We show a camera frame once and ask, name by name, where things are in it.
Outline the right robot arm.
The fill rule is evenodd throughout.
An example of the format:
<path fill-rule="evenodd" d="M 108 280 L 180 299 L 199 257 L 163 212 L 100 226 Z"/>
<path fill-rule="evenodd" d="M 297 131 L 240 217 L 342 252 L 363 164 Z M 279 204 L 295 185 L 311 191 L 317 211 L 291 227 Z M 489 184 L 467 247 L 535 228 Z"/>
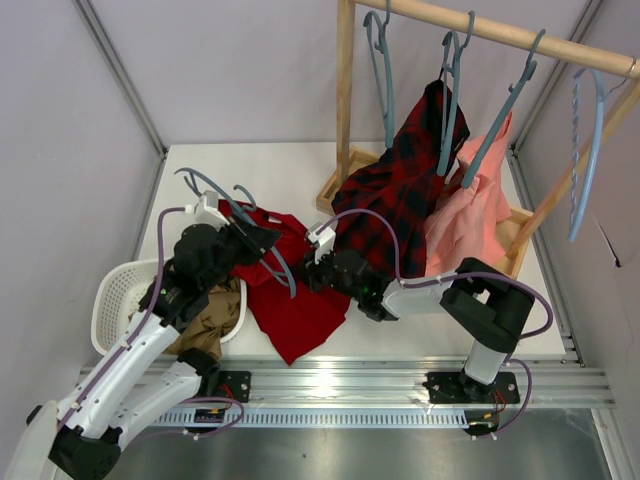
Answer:
<path fill-rule="evenodd" d="M 429 380 L 425 387 L 470 403 L 486 403 L 495 392 L 499 370 L 514 353 L 537 300 L 530 287 L 472 257 L 442 277 L 400 280 L 374 270 L 355 250 L 310 253 L 296 277 L 314 293 L 331 289 L 346 295 L 377 322 L 446 312 L 474 342 L 455 380 Z"/>

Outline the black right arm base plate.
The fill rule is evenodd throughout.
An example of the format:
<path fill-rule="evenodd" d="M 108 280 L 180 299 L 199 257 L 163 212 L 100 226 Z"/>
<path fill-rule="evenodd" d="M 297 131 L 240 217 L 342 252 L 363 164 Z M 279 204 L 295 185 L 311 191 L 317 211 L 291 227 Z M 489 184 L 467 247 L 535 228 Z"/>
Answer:
<path fill-rule="evenodd" d="M 468 377 L 463 371 L 435 371 L 426 375 L 422 386 L 429 392 L 433 404 L 492 404 L 496 398 L 507 405 L 520 402 L 516 377 L 499 372 L 490 384 Z"/>

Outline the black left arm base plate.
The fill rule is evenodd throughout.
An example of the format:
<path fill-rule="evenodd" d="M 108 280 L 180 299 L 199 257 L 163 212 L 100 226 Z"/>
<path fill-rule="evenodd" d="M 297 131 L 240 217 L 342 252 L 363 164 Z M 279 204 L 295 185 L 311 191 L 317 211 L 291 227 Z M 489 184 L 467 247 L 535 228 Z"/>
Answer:
<path fill-rule="evenodd" d="M 202 378 L 195 397 L 222 397 L 247 403 L 251 391 L 251 377 L 249 371 L 215 372 Z"/>

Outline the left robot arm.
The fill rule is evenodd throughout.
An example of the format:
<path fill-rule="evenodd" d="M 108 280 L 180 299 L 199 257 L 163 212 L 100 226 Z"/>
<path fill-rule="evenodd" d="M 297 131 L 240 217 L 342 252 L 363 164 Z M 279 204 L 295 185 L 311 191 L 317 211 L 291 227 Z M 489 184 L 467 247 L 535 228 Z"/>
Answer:
<path fill-rule="evenodd" d="M 138 394 L 132 388 L 205 309 L 210 291 L 237 266 L 251 266 L 275 246 L 276 230 L 233 221 L 193 224 L 162 263 L 125 333 L 77 389 L 60 403 L 50 460 L 73 479 L 103 479 L 148 425 L 184 400 L 218 389 L 220 365 L 191 347 Z"/>

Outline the red skirt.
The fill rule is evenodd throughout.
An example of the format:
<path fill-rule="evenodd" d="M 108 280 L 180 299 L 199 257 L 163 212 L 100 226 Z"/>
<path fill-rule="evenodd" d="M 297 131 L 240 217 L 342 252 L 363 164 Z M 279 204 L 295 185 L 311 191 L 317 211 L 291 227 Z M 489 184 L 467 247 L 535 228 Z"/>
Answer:
<path fill-rule="evenodd" d="M 307 228 L 293 215 L 262 208 L 249 214 L 260 227 L 277 230 L 281 237 L 276 248 L 291 268 L 302 263 L 311 250 L 306 241 Z M 351 299 L 324 288 L 312 292 L 302 281 L 296 282 L 296 295 L 278 282 L 270 270 L 281 265 L 268 253 L 264 265 L 238 266 L 232 275 L 248 286 L 248 307 L 260 330 L 288 365 L 322 345 L 345 321 Z"/>

